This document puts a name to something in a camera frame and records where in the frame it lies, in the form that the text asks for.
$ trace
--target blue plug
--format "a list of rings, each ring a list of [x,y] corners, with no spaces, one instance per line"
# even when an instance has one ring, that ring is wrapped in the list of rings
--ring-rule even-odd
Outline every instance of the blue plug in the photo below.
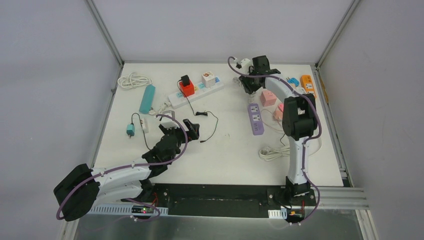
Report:
[[[299,86],[299,84],[301,84],[296,78],[292,77],[287,81],[289,84],[294,84],[296,87]]]
[[[129,138],[136,134],[136,127],[134,124],[131,123],[126,126],[126,134],[129,136]]]

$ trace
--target power strip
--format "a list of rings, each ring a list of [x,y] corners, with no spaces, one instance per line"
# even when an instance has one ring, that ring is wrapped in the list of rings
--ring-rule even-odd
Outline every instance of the power strip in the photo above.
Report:
[[[262,122],[261,112],[257,103],[251,103],[247,107],[249,112],[250,125],[252,127],[253,135],[264,134],[264,123]]]
[[[194,94],[188,96],[188,100],[190,103],[201,99],[205,96],[208,96],[212,93],[215,93],[221,89],[224,88],[224,83],[220,81],[218,77],[215,77],[215,85],[211,87],[205,87],[203,82],[199,82],[196,85],[194,85]],[[177,109],[179,107],[182,107],[186,104],[189,104],[187,99],[183,96],[181,91],[174,92],[173,94],[170,94],[168,96],[169,101],[171,102],[172,108]]]

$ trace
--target wall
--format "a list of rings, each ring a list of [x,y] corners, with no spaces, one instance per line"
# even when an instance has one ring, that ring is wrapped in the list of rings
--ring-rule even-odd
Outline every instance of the wall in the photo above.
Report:
[[[316,63],[352,0],[95,0],[125,61]]]
[[[424,1],[364,0],[321,68],[382,240],[422,239]]]
[[[93,157],[119,67],[82,0],[2,1],[0,33],[0,239],[55,239],[53,189]]]

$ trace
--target blue object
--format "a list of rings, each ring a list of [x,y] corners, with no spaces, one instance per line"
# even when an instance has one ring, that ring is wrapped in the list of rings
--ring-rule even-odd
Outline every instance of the blue object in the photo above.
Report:
[[[134,126],[134,124],[128,124],[126,126],[126,134],[130,137],[136,134],[136,127]]]
[[[289,84],[294,84],[296,87],[299,86],[299,84],[301,84],[296,78],[292,77],[287,81]]]
[[[140,113],[142,114],[149,113],[150,108],[152,107],[153,97],[155,96],[155,89],[156,87],[150,84],[144,90],[144,95],[143,95],[143,99],[141,100],[141,105],[139,110]]]

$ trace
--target robotic arm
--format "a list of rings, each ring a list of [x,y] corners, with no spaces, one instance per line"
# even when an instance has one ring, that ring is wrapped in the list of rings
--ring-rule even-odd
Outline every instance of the robotic arm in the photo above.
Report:
[[[290,165],[285,189],[275,196],[275,201],[288,206],[294,198],[301,199],[310,193],[313,194],[311,181],[306,173],[308,172],[309,140],[319,124],[315,111],[315,97],[310,93],[301,95],[295,92],[288,83],[281,81],[283,78],[280,71],[270,68],[270,62],[266,56],[254,57],[252,61],[249,59],[236,61],[236,68],[241,72],[231,66],[230,59],[236,59],[228,58],[228,65],[234,72],[240,74],[239,80],[246,93],[253,94],[262,87],[270,90],[284,103],[282,128],[290,143]]]
[[[168,169],[167,165],[178,158],[177,154],[182,153],[182,143],[199,139],[200,125],[188,119],[184,119],[183,123],[188,131],[184,131],[179,123],[178,127],[172,124],[166,127],[159,125],[164,136],[151,150],[129,165],[89,169],[87,164],[81,164],[75,167],[54,188],[54,195],[60,205],[56,218],[69,222],[81,218],[92,207],[102,203],[150,196],[153,187],[149,179]]]

